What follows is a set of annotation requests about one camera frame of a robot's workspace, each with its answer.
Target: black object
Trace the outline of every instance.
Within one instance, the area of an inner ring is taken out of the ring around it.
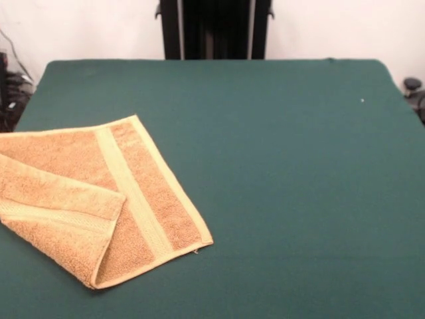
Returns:
[[[425,124],[425,90],[419,90],[422,82],[417,78],[405,78],[404,84],[404,97],[413,106],[414,111],[419,116],[423,124]]]
[[[263,59],[271,5],[272,0],[160,0],[155,17],[162,17],[165,58]]]
[[[0,132],[12,132],[32,96],[23,74],[7,71],[7,55],[0,53]]]

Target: towel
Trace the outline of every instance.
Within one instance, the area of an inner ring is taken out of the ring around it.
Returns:
[[[213,243],[137,116],[1,134],[0,220],[93,289]]]

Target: woven stripe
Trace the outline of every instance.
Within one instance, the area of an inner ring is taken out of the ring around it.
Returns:
[[[8,220],[25,221],[27,219],[43,219],[45,221],[72,225],[97,233],[104,233],[111,224],[111,221],[107,219],[79,213],[77,211],[63,211],[29,206],[8,199],[2,199],[0,201],[0,212],[1,216]]]
[[[111,130],[109,128],[97,130],[96,137],[106,165],[120,193],[127,197],[129,210],[152,253],[156,258],[169,254],[173,251],[171,243],[134,179]]]

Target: black stand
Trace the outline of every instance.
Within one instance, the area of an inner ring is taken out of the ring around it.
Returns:
[[[264,59],[272,0],[160,0],[165,58]]]

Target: green felt surface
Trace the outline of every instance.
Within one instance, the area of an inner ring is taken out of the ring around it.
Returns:
[[[135,113],[215,244],[93,292],[0,227],[0,318],[425,318],[425,135],[381,63],[54,62],[18,130]]]

